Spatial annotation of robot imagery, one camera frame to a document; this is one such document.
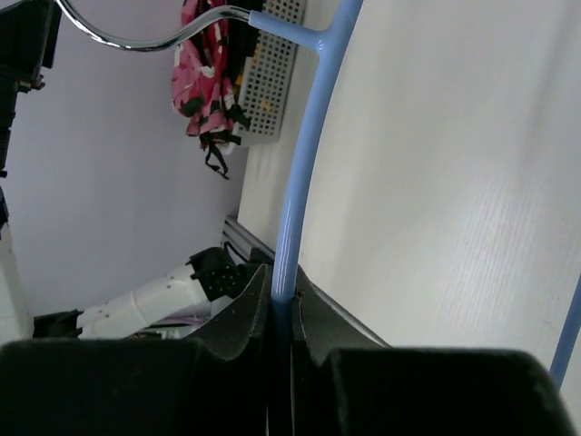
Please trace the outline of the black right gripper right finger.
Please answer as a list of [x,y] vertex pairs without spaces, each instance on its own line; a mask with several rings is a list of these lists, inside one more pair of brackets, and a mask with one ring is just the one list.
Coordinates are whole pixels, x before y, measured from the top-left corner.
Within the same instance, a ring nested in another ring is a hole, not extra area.
[[299,435],[572,435],[543,366],[514,350],[386,347],[300,273],[291,315]]

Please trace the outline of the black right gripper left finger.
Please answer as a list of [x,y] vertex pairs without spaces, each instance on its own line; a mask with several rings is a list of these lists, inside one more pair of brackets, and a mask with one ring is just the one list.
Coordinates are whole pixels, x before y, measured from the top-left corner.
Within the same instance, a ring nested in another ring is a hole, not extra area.
[[180,340],[44,339],[1,350],[4,435],[262,435],[271,268]]

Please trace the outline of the pink camouflage trousers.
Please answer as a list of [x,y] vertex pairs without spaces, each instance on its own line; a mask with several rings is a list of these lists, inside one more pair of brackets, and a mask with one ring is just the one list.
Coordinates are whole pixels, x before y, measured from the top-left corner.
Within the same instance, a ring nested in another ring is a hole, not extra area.
[[224,145],[241,143],[235,125],[251,125],[227,75],[229,23],[221,19],[177,45],[172,72],[172,107],[188,119],[185,133],[200,141],[205,164],[222,178]]

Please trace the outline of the light blue hanger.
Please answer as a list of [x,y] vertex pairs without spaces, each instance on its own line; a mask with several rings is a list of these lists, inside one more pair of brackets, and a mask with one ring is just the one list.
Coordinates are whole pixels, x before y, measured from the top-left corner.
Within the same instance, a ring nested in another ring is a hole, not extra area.
[[299,266],[399,344],[519,346],[580,413],[580,5],[339,3],[242,20],[319,65],[274,297]]

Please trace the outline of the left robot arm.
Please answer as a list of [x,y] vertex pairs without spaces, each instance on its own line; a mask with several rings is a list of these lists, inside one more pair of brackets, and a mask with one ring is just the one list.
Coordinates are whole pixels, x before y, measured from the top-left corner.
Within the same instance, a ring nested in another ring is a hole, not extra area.
[[262,435],[271,268],[220,248],[1,350],[4,435]]

